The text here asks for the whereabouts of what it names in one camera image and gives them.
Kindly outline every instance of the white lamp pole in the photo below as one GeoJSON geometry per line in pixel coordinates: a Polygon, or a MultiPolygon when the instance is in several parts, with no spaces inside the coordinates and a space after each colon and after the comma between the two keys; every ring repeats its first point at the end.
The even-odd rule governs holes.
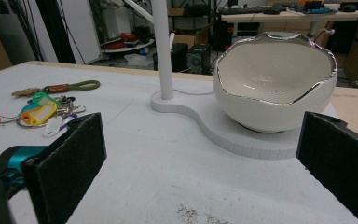
{"type": "Polygon", "coordinates": [[[171,100],[173,98],[173,87],[167,1],[153,1],[153,17],[132,0],[124,1],[141,13],[147,20],[151,21],[153,19],[151,22],[153,22],[155,28],[161,98],[171,100]]]}

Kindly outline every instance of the bowl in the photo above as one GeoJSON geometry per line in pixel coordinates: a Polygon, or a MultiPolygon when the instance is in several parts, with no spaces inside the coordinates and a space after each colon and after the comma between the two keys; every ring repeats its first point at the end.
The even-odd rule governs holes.
{"type": "Polygon", "coordinates": [[[217,60],[217,103],[244,127],[277,133],[321,113],[337,83],[334,55],[303,35],[263,33],[237,41],[217,60]]]}

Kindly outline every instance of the white curved base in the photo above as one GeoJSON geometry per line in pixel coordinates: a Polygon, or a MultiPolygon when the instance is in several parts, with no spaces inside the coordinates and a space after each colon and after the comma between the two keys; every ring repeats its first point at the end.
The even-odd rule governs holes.
{"type": "MultiPolygon", "coordinates": [[[[195,95],[175,91],[173,99],[163,100],[159,91],[152,96],[151,106],[161,113],[191,117],[212,142],[238,155],[261,160],[283,160],[296,156],[300,128],[281,133],[248,130],[226,115],[213,94],[195,95]]],[[[324,114],[337,116],[331,104],[324,114]]]]}

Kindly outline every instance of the background desk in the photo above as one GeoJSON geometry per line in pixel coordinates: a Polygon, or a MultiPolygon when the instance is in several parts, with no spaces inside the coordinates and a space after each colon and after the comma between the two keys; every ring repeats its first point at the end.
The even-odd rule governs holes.
{"type": "MultiPolygon", "coordinates": [[[[174,76],[178,90],[213,90],[210,77],[174,76]]],[[[86,79],[102,86],[66,95],[85,105],[87,114],[102,113],[107,160],[69,223],[358,223],[297,159],[244,158],[209,141],[193,119],[151,109],[150,97],[159,91],[154,71],[17,65],[0,71],[0,113],[16,115],[26,104],[26,98],[11,97],[13,91],[86,79]]],[[[337,88],[333,105],[344,120],[355,120],[358,131],[358,107],[352,104],[358,104],[358,90],[337,88]]],[[[42,132],[0,125],[0,154],[56,138],[42,132]]],[[[26,191],[10,206],[18,223],[36,223],[26,191]]]]}
{"type": "Polygon", "coordinates": [[[234,23],[233,35],[237,36],[238,22],[295,22],[310,21],[308,36],[315,37],[318,21],[355,21],[358,19],[358,11],[338,12],[335,14],[305,15],[294,11],[284,11],[279,15],[258,14],[240,14],[240,15],[222,15],[222,21],[234,23]]]}

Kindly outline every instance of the bowl rim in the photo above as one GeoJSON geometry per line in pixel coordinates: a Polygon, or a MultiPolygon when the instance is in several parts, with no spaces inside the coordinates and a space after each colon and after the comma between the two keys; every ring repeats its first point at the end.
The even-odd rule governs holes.
{"type": "Polygon", "coordinates": [[[218,81],[220,83],[220,86],[222,87],[223,91],[231,96],[234,97],[239,97],[239,98],[246,98],[246,99],[250,99],[250,100],[255,100],[255,101],[259,101],[261,103],[267,103],[267,104],[271,104],[271,105],[292,105],[295,102],[301,100],[302,98],[304,98],[307,94],[309,94],[311,91],[315,90],[318,86],[320,86],[321,84],[327,82],[328,80],[337,77],[337,61],[336,58],[334,56],[334,54],[328,50],[325,49],[321,46],[319,46],[318,44],[316,44],[315,42],[311,41],[310,39],[308,39],[306,36],[302,35],[302,34],[292,34],[292,35],[288,35],[290,33],[285,33],[285,32],[265,32],[262,33],[260,35],[257,35],[255,37],[249,37],[249,38],[244,38],[241,40],[236,41],[233,45],[231,45],[217,60],[216,60],[216,64],[215,64],[215,69],[216,69],[216,73],[217,73],[217,78],[218,81]],[[283,35],[278,35],[279,33],[284,33],[287,34],[287,36],[283,36],[283,35]],[[260,40],[260,39],[266,39],[269,41],[272,40],[278,40],[278,41],[294,41],[294,40],[301,40],[303,41],[303,45],[304,46],[308,46],[311,48],[316,48],[319,51],[321,51],[322,53],[325,53],[329,60],[330,63],[332,64],[332,68],[331,68],[331,73],[329,76],[325,77],[323,80],[320,80],[318,82],[316,82],[315,84],[313,84],[307,91],[305,91],[302,95],[300,95],[298,98],[296,98],[294,101],[292,102],[288,102],[288,103],[276,103],[276,102],[271,102],[271,101],[267,101],[267,100],[263,100],[263,99],[259,99],[259,98],[254,98],[254,97],[248,97],[248,96],[243,96],[243,95],[236,95],[236,94],[232,94],[230,92],[228,92],[225,88],[225,86],[222,83],[222,78],[220,75],[220,70],[219,70],[219,63],[227,56],[227,54],[232,51],[233,48],[235,48],[238,45],[241,44],[245,44],[245,43],[249,43],[251,41],[256,41],[256,40],[260,40]]]}

